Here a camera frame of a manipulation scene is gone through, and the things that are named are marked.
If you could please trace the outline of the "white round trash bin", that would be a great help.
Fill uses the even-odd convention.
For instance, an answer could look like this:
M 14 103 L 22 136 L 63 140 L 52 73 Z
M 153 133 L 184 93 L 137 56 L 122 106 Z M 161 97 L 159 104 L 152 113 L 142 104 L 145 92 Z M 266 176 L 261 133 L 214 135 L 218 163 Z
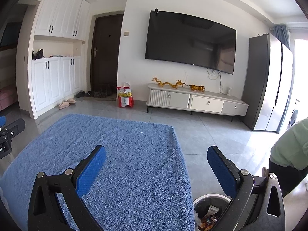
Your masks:
M 195 230 L 211 230 L 231 200 L 220 194 L 206 194 L 193 201 Z

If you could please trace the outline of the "person in green shirt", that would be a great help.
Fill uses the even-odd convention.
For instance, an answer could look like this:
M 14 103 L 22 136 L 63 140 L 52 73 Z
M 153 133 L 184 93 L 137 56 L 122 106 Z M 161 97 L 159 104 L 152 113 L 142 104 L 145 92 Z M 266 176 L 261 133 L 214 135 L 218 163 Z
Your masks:
M 307 176 L 307 146 L 308 128 L 305 118 L 292 125 L 271 148 L 268 167 L 262 169 L 262 176 L 274 173 L 283 197 Z

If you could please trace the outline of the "beige slipper pair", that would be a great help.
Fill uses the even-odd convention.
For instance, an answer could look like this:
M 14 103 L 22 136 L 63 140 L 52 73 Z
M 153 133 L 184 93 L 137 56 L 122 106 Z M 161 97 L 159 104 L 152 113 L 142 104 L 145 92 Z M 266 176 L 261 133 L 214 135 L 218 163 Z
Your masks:
M 58 109 L 59 110 L 62 110 L 62 109 L 65 109 L 67 107 L 69 107 L 70 105 L 73 105 L 73 104 L 76 104 L 76 101 L 74 98 L 69 98 L 68 100 L 66 101 L 63 101 L 59 106 L 58 106 Z

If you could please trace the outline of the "white shoe cabinet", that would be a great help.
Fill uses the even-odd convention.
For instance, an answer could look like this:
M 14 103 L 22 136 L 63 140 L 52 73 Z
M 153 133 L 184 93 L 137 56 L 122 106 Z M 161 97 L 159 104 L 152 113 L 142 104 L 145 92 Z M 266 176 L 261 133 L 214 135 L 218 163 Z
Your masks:
M 85 40 L 90 4 L 86 0 L 38 2 L 30 51 L 43 59 L 28 61 L 31 114 L 37 119 L 85 87 Z

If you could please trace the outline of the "black bag on shelf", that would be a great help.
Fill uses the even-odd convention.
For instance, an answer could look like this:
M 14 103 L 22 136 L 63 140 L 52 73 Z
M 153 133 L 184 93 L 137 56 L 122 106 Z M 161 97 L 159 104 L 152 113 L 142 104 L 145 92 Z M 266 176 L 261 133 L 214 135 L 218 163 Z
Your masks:
M 43 49 L 39 49 L 36 52 L 32 50 L 32 60 L 43 59 L 43 58 L 44 58 Z

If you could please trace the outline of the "dark shoes by door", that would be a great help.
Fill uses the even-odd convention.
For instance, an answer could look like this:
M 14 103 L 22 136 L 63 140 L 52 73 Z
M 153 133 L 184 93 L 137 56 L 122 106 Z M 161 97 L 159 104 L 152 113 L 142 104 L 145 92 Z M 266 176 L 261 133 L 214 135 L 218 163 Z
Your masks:
M 86 97 L 91 100 L 93 99 L 102 99 L 102 100 L 114 100 L 116 98 L 115 93 L 105 93 L 102 91 L 88 91 L 87 93 L 84 91 L 80 91 L 75 95 L 76 98 Z

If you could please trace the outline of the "blue shaggy rug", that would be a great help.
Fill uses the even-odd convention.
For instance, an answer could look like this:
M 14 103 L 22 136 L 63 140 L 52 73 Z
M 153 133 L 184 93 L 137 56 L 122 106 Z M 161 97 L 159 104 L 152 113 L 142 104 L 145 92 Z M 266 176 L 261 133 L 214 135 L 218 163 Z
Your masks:
M 172 126 L 69 114 L 32 140 L 1 177 L 1 197 L 27 229 L 37 173 L 75 168 L 101 145 L 106 161 L 83 201 L 104 230 L 193 230 L 192 191 Z

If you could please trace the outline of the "red white gift bag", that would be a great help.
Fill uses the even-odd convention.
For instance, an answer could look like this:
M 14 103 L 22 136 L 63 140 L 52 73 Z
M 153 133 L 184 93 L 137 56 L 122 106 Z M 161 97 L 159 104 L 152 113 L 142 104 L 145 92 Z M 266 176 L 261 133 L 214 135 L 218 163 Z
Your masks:
M 122 86 L 117 87 L 117 98 L 121 108 L 134 106 L 132 90 L 128 82 L 124 82 Z

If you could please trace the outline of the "dark brown entrance door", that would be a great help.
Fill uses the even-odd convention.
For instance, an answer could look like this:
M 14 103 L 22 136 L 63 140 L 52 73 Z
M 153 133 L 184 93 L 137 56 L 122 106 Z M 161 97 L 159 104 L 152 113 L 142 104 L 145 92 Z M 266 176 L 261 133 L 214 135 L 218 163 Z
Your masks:
M 95 20 L 91 58 L 91 91 L 116 93 L 123 15 Z

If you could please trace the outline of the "grey refrigerator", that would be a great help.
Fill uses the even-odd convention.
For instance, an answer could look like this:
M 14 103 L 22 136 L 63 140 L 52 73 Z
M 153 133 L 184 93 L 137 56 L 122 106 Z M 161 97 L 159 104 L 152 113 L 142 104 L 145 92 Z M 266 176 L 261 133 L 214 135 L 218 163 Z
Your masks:
M 272 34 L 249 40 L 249 59 L 242 101 L 243 123 L 251 130 L 278 133 L 289 101 L 293 73 L 292 52 Z

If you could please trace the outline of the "golden tiger figurine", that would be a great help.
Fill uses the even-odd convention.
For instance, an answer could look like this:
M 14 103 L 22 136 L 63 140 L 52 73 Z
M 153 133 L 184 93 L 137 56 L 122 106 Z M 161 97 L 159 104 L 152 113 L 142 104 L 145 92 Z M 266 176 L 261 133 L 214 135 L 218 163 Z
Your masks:
M 192 91 L 205 92 L 205 87 L 203 85 L 189 85 Z

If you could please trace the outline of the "white TV cabinet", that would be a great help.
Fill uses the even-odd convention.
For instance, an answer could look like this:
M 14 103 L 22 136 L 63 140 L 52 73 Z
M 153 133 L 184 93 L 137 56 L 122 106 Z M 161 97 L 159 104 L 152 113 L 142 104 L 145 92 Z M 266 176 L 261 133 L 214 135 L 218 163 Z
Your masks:
M 159 87 L 149 84 L 147 107 L 185 110 L 226 116 L 245 116 L 248 104 L 234 96 L 213 92 L 192 91 L 189 88 Z

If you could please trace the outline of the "golden dragon figurine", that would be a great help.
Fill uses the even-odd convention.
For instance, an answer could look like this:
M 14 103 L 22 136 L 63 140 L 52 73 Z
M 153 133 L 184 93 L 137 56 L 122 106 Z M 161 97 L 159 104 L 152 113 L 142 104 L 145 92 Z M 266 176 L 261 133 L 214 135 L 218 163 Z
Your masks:
M 172 84 L 170 82 L 162 82 L 157 77 L 153 77 L 151 81 L 155 81 L 159 87 L 163 87 L 165 85 L 169 85 L 170 87 L 177 89 L 178 87 L 183 87 L 184 83 L 180 80 L 177 80 L 175 84 Z

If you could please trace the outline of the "blue curtain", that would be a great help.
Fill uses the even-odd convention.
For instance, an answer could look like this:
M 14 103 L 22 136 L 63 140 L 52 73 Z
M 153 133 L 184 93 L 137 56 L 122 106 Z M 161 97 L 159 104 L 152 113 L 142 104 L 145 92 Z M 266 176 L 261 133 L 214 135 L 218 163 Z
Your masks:
M 281 43 L 283 43 L 288 49 L 290 48 L 289 29 L 286 24 L 274 25 L 271 31 Z

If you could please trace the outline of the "black wall television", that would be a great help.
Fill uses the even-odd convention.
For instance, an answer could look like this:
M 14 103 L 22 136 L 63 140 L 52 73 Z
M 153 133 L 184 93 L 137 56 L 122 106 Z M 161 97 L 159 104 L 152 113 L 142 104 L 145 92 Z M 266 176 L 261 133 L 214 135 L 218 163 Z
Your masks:
M 233 74 L 236 30 L 186 14 L 150 12 L 145 58 Z

